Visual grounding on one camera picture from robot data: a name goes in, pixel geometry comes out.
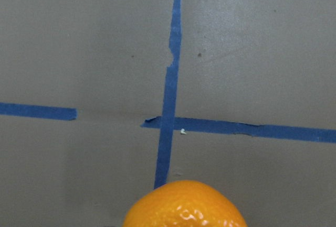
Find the orange mandarin fruit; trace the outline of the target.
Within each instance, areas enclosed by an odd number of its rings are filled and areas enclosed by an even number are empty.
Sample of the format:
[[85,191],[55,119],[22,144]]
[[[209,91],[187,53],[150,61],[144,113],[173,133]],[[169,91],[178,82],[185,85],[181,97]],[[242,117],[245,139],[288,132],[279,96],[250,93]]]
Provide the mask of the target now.
[[123,226],[247,226],[224,195],[194,180],[167,183],[137,201]]

